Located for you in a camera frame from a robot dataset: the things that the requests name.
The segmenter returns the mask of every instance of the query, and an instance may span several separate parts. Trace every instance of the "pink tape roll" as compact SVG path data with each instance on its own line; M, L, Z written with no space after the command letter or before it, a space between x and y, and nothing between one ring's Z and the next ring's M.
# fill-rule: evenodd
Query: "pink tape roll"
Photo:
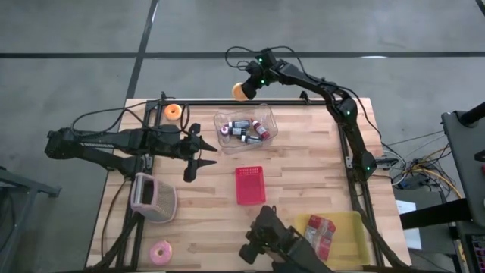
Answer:
M172 258L172 246L167 241L160 241L150 249L150 259L155 265L166 265Z

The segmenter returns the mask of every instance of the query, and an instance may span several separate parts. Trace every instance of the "wooden tabletop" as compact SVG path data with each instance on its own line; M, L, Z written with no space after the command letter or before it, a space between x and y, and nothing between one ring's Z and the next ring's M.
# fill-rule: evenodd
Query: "wooden tabletop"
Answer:
M361 100L375 124L370 99ZM126 106L142 101L145 100L128 99ZM200 123L204 140L220 148L214 129L215 113L220 109L235 111L245 107L248 106L191 106L190 123ZM144 108L141 105L132 109L142 118ZM260 255L254 265L249 265L238 255L240 247L248 243L244 235L261 206L236 204L234 170L237 167L263 167L266 204L277 206L278 217L287 226L299 214L352 211L337 126L326 108L273 106L272 111L279 133L270 146L233 155L204 151L202 158L216 160L217 164L200 168L192 183L183 181L186 162L155 158L154 176L177 188L178 208L170 223L145 222L139 270L271 271L268 256ZM358 125L368 150L374 156L382 156L379 136L367 123L360 108ZM140 127L138 121L125 114L120 130L137 127ZM126 156L119 151L114 153ZM113 196L122 183L123 178L117 171L108 175L87 265L94 265L101 258L102 226ZM398 257L410 265L389 180L372 177L368 184L379 232ZM105 252L120 233L130 186L130 183L125 184L114 205L106 229ZM150 248L160 240L168 241L173 248L171 262L163 267L153 265L149 258ZM132 244L133 236L128 243L126 263L130 261ZM368 247L374 259L369 238Z

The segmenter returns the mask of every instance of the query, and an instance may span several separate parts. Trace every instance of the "gray floor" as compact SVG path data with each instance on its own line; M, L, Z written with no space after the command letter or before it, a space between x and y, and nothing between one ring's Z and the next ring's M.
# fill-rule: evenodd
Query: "gray floor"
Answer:
M150 3L5 0L0 2L0 53L136 52ZM147 52L222 52L236 45L251 49L288 45L302 52L485 49L485 17L473 0L164 0L154 20ZM0 59L0 165L63 187L58 199L42 196L36 203L16 271L84 266L106 171L80 160L46 158L45 136L87 111L121 106L134 62L131 58ZM485 100L485 58L306 58L303 62L310 74L371 97L383 141L388 143L441 130L441 113ZM154 98L164 90L179 98L227 98L232 85L246 75L228 68L223 59L145 60L135 97ZM299 90L274 85L263 89L260 97L297 97ZM79 126L101 129L113 119L106 114ZM396 150L406 155L433 138L398 145ZM409 158L445 144L446 138L439 139ZM442 165L458 179L451 157ZM442 256L431 258L452 268ZM413 264L436 269L417 256Z

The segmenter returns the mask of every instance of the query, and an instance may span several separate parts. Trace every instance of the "red plastic basket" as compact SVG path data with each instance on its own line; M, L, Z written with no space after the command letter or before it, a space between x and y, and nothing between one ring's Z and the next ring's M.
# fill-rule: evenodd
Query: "red plastic basket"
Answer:
M263 167L236 168L236 197L239 205L266 202Z

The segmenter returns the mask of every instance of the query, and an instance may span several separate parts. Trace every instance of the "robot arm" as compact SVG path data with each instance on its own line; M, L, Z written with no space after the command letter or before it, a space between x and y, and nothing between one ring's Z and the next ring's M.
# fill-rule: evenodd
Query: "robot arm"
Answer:
M134 177L135 173L152 168L152 160L145 155L158 155L188 161L183 179L192 182L197 169L217 163L213 160L195 159L199 150L216 152L217 149L207 144L200 132L200 125L193 124L182 140L177 126L161 125L152 128L122 130L119 133L96 133L92 131L61 128L48 133L45 154L49 158L80 158L112 170L117 169L125 177ZM99 149L119 149L132 155L128 158L113 155Z
M364 140L357 125L357 105L354 99L335 83L319 79L299 70L295 65L284 60L276 60L271 49L261 51L246 66L249 79L241 85L242 92L248 99L253 99L256 90L274 82L283 85L297 85L322 96L327 110L333 119L342 126L352 150L352 171L356 181L366 181L377 168L372 154L366 150Z
M242 246L239 256L252 264L258 254L268 254L274 272L330 273L315 254L311 244L293 227L285 228L276 212L263 206L246 234L249 244Z

